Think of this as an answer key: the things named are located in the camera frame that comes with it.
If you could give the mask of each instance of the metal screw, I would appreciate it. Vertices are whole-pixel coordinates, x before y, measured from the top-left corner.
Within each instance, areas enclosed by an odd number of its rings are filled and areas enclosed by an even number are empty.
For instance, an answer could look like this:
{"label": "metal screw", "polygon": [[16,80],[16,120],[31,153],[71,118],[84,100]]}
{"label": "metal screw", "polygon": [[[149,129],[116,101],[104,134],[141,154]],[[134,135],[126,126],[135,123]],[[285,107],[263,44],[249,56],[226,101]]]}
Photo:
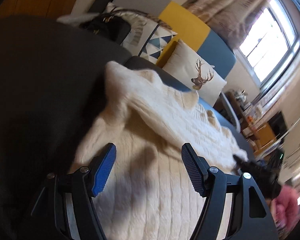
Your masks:
{"label": "metal screw", "polygon": [[212,173],[217,173],[219,170],[217,167],[210,167],[209,171]]}
{"label": "metal screw", "polygon": [[251,174],[250,174],[250,173],[245,172],[245,173],[243,174],[243,176],[244,176],[246,179],[251,179]]}
{"label": "metal screw", "polygon": [[89,167],[87,167],[87,166],[82,166],[80,168],[80,172],[82,172],[82,173],[86,173],[86,172],[88,172],[88,170],[89,170]]}
{"label": "metal screw", "polygon": [[47,175],[47,179],[53,179],[54,178],[54,173],[51,172]]}

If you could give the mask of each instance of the beige curtain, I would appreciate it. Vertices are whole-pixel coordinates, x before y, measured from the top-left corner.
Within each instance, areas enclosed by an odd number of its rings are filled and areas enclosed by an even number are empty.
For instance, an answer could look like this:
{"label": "beige curtain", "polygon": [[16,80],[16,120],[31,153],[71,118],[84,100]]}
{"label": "beige curtain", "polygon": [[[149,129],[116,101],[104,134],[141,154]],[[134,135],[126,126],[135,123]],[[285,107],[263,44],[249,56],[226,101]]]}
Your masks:
{"label": "beige curtain", "polygon": [[264,116],[254,125],[255,128],[270,120],[277,112],[281,111],[282,103],[288,97],[298,97],[294,94],[294,88],[300,81],[300,50],[291,62],[288,70],[276,82],[266,95],[255,105],[261,105]]}
{"label": "beige curtain", "polygon": [[267,0],[196,0],[184,5],[232,49],[238,48]]}

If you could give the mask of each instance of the deer print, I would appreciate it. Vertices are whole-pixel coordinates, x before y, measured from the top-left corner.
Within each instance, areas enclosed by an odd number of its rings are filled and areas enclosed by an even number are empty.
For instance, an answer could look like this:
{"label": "deer print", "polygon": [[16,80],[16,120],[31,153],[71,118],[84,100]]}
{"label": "deer print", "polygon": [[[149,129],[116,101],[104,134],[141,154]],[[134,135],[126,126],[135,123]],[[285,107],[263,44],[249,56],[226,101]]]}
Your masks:
{"label": "deer print", "polygon": [[213,79],[213,72],[211,73],[211,71],[209,70],[209,75],[207,78],[202,78],[201,77],[201,66],[202,66],[202,62],[201,60],[197,60],[196,62],[196,70],[198,71],[198,77],[197,78],[192,78],[191,79],[191,82],[194,84],[192,86],[193,89],[196,89],[196,90],[200,90],[202,85],[204,85],[205,83],[211,81]]}

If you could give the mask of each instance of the white pillow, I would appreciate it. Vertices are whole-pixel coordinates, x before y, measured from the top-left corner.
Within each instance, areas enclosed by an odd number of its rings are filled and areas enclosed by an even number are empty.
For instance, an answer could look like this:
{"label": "white pillow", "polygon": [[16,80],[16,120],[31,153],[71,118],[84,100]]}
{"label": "white pillow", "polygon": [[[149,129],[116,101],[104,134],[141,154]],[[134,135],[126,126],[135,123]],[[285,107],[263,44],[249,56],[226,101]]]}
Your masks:
{"label": "white pillow", "polygon": [[[198,66],[201,62],[201,78],[198,77]],[[192,90],[196,90],[204,101],[213,106],[227,82],[213,70],[194,50],[182,40],[169,58],[163,70],[178,79]]]}

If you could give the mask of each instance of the black bag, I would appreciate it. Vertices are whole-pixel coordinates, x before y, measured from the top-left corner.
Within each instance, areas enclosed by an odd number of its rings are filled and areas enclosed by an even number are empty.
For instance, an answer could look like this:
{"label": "black bag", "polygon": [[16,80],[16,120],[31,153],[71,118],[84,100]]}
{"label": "black bag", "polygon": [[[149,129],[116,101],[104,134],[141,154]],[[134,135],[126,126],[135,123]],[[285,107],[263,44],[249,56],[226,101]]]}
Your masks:
{"label": "black bag", "polygon": [[81,24],[80,27],[117,44],[121,44],[131,31],[128,22],[111,13],[98,15],[92,21]]}

